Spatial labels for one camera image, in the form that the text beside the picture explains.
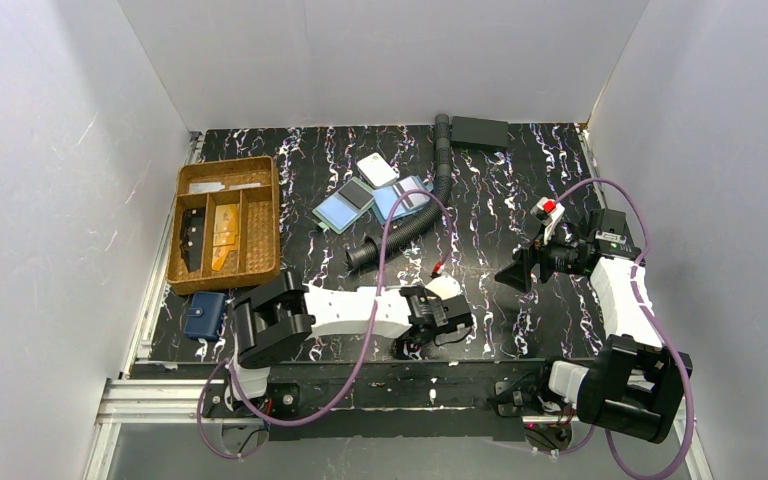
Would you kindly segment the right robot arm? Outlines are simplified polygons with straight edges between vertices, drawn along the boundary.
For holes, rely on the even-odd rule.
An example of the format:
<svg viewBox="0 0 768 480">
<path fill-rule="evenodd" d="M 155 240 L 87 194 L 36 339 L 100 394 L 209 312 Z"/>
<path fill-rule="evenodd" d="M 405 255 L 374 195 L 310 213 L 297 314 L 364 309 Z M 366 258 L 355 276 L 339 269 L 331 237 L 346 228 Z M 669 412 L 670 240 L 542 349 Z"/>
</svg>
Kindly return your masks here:
<svg viewBox="0 0 768 480">
<path fill-rule="evenodd" d="M 643 307 L 641 250 L 630 236 L 626 216 L 596 209 L 573 242 L 535 245 L 539 279 L 554 274 L 583 276 L 596 292 L 606 339 L 592 362 L 548 362 L 540 394 L 570 406 L 578 418 L 605 430 L 662 443 L 684 397 L 679 368 Z"/>
</svg>

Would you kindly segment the gold cards in tray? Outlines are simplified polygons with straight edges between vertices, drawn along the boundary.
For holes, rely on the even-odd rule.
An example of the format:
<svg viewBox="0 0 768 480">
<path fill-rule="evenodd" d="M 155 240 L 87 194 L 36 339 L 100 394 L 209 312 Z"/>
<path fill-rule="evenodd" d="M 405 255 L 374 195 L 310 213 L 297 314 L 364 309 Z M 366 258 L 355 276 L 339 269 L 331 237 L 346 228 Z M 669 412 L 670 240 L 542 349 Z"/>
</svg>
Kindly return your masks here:
<svg viewBox="0 0 768 480">
<path fill-rule="evenodd" d="M 213 219 L 211 271 L 231 271 L 239 259 L 240 207 L 238 204 L 217 204 Z"/>
</svg>

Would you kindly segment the aluminium frame rail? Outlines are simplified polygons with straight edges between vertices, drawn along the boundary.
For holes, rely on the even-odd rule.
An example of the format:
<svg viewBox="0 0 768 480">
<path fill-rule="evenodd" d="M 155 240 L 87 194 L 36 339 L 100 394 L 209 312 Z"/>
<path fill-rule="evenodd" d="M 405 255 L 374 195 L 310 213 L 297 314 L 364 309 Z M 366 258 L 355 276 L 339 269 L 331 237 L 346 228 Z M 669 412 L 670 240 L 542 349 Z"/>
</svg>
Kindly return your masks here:
<svg viewBox="0 0 768 480">
<path fill-rule="evenodd" d="M 282 419 L 335 409 L 302 427 L 262 422 L 230 397 L 213 363 L 139 362 L 109 381 L 84 475 L 131 478 L 622 478 L 675 457 L 685 416 L 653 444 L 551 412 L 513 386 L 535 378 L 534 360 L 383 361 L 366 364 L 351 387 L 347 362 L 272 368 L 271 411 Z"/>
</svg>

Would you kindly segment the white card in tray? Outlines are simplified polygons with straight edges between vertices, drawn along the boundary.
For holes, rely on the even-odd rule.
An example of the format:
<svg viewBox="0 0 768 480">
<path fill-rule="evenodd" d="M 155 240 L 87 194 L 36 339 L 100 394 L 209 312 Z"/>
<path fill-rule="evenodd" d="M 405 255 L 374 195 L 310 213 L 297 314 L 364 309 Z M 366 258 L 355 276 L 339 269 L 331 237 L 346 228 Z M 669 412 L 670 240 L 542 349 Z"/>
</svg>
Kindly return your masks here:
<svg viewBox="0 0 768 480">
<path fill-rule="evenodd" d="M 261 187 L 260 182 L 225 184 L 222 181 L 193 182 L 187 187 L 188 194 L 208 194 L 230 190 L 245 190 Z"/>
</svg>

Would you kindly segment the woven wicker tray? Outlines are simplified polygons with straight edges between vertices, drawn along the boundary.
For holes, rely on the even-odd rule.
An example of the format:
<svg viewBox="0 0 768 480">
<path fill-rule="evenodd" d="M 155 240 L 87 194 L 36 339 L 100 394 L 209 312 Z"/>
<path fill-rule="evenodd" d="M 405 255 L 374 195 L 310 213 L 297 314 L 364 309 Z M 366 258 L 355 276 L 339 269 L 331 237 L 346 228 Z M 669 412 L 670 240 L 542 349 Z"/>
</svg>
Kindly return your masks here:
<svg viewBox="0 0 768 480">
<path fill-rule="evenodd" d="M 180 296 L 251 287 L 281 264 L 281 193 L 275 161 L 254 156 L 178 172 L 167 283 Z"/>
</svg>

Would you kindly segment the black card in tray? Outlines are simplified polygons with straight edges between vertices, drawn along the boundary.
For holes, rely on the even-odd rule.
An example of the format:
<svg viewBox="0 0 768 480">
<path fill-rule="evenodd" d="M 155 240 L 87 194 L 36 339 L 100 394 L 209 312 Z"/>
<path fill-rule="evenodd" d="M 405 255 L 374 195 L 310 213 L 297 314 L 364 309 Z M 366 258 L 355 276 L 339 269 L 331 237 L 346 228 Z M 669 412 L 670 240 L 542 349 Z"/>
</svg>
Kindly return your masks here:
<svg viewBox="0 0 768 480">
<path fill-rule="evenodd" d="M 179 242 L 181 258 L 189 273 L 202 266 L 206 208 L 187 208 L 181 217 Z"/>
</svg>

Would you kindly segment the white card case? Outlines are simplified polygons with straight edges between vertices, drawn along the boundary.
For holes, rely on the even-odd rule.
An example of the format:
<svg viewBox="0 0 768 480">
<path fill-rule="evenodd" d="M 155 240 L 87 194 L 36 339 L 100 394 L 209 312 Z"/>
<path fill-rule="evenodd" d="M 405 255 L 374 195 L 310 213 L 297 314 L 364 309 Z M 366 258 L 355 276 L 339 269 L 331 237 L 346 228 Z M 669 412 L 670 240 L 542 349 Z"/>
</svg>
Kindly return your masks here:
<svg viewBox="0 0 768 480">
<path fill-rule="evenodd" d="M 356 166 L 364 181 L 375 189 L 395 184 L 398 173 L 379 153 L 372 153 L 356 162 Z"/>
</svg>

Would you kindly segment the green card holder open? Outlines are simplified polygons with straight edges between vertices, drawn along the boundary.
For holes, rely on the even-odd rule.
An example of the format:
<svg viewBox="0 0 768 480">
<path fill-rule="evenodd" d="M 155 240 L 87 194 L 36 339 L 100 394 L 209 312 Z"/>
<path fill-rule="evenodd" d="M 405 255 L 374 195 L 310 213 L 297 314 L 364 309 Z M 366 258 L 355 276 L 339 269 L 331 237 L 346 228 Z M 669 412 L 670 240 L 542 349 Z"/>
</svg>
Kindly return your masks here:
<svg viewBox="0 0 768 480">
<path fill-rule="evenodd" d="M 363 216 L 373 203 L 373 189 L 364 181 L 351 178 L 315 207 L 313 215 L 321 230 L 342 234 Z"/>
</svg>

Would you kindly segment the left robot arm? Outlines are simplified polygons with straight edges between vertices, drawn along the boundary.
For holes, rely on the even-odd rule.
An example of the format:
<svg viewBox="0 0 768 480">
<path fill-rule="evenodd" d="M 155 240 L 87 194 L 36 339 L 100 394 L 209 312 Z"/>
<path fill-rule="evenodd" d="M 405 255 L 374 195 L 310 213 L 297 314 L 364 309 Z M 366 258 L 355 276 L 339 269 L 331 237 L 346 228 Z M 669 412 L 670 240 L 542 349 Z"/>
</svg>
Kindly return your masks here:
<svg viewBox="0 0 768 480">
<path fill-rule="evenodd" d="M 265 395 L 272 367 L 310 338 L 374 336 L 397 344 L 443 346 L 465 339 L 475 319 L 461 285 L 448 275 L 408 286 L 330 290 L 305 284 L 292 269 L 227 308 L 234 354 L 227 367 L 233 399 Z"/>
</svg>

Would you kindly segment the black box at back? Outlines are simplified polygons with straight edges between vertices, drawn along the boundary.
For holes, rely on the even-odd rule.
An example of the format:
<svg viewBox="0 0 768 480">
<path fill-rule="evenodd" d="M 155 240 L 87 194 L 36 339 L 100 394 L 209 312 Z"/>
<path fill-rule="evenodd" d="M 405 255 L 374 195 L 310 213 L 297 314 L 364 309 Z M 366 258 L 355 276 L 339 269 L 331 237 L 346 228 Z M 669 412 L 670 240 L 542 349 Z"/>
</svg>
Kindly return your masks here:
<svg viewBox="0 0 768 480">
<path fill-rule="evenodd" d="M 450 126 L 450 142 L 458 148 L 506 150 L 509 144 L 509 124 L 498 120 L 454 116 Z"/>
</svg>

